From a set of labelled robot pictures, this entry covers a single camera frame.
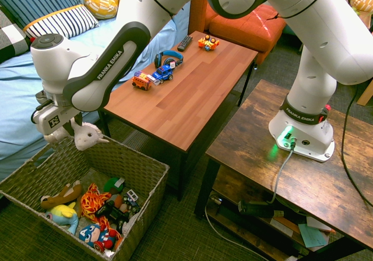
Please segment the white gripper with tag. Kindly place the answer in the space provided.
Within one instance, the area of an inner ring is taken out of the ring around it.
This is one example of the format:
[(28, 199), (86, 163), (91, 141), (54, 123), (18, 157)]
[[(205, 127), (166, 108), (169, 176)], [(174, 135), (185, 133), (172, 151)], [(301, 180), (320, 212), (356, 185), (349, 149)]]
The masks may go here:
[(64, 129), (70, 136), (73, 136), (73, 127), (71, 118), (82, 126), (82, 113), (74, 107), (59, 107), (53, 102), (44, 102), (36, 107), (31, 115), (31, 121), (36, 125), (37, 130), (43, 135), (49, 135), (58, 128), (64, 126)]

